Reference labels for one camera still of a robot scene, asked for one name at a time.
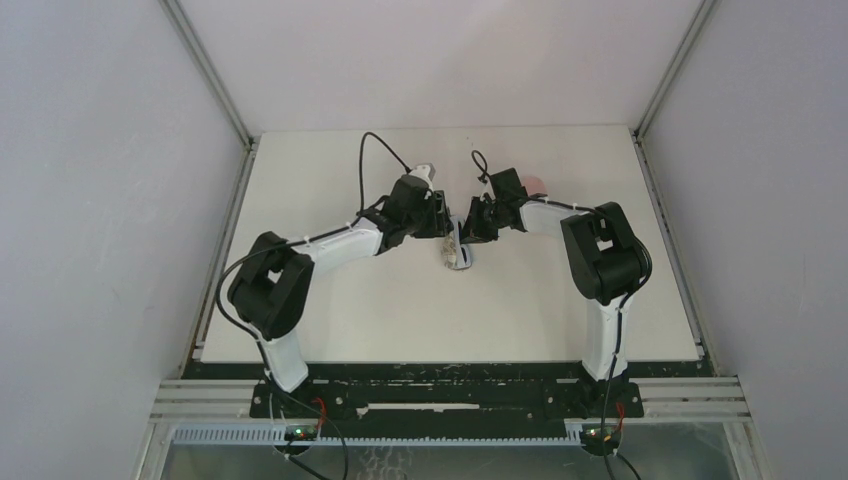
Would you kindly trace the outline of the pink glasses case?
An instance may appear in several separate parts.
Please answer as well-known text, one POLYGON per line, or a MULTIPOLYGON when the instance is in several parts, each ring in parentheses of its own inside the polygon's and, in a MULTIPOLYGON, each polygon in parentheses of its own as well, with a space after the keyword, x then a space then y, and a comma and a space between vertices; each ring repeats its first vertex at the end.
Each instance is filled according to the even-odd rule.
POLYGON ((521 178, 521 182, 528 196, 547 195, 547 187, 540 178, 532 175, 527 175, 521 178))

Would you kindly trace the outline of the patterned glasses case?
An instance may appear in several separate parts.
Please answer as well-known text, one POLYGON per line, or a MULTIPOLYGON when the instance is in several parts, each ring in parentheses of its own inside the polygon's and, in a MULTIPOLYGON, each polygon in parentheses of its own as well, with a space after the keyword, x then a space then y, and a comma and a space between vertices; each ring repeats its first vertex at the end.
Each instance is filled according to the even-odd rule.
POLYGON ((446 268, 452 271, 463 271, 457 270, 455 267, 456 250, 454 241, 454 230, 444 237, 441 244, 440 252, 442 256, 442 261, 446 268))

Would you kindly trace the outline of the white sunglasses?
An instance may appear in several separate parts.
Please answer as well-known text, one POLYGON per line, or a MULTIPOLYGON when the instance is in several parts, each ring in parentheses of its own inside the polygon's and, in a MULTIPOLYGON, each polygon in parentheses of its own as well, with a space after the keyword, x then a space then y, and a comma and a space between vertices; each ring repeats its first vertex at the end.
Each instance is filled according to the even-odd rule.
POLYGON ((456 250, 455 267, 457 270, 468 269, 473 263, 469 246, 463 244, 461 240, 462 227, 462 221, 458 220, 454 229, 454 241, 456 250))

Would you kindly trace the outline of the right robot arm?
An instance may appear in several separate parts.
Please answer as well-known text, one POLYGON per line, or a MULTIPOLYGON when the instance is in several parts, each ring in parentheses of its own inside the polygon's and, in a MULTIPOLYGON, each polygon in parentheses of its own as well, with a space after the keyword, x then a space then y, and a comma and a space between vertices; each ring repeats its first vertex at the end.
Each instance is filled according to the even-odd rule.
POLYGON ((623 349, 630 304, 652 272, 649 252, 621 206, 585 207, 531 196, 513 168, 483 172, 478 180, 489 189, 472 198, 459 241, 494 242, 506 228, 561 240, 573 283, 588 302, 582 367, 595 381, 621 375, 627 368, 623 349))

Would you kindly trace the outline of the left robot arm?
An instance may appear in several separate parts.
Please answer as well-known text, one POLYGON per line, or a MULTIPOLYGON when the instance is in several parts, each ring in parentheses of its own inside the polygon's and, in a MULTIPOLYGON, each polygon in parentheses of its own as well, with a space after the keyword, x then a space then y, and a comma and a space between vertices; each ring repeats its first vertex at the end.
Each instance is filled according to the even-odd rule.
POLYGON ((254 241, 249 253, 223 273, 216 286, 221 313, 255 342, 268 381, 285 393, 308 377, 296 336, 315 277, 349 262, 375 257, 408 238, 450 234, 453 225, 441 190, 427 179, 402 175, 391 192, 334 230, 300 240, 272 231, 254 241))

